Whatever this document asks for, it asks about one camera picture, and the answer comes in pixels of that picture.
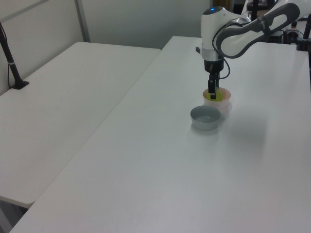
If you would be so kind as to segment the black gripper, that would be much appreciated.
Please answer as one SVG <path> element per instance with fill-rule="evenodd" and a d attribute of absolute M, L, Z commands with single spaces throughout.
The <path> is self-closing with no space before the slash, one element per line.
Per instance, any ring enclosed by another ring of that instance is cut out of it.
<path fill-rule="evenodd" d="M 208 80 L 208 93 L 210 94 L 210 98 L 212 100 L 216 99 L 216 88 L 219 88 L 219 80 L 220 80 L 220 72 L 224 68 L 224 60 L 219 59 L 217 61 L 208 61 L 204 60 L 204 68 L 208 73 L 216 73 L 210 74 Z"/>

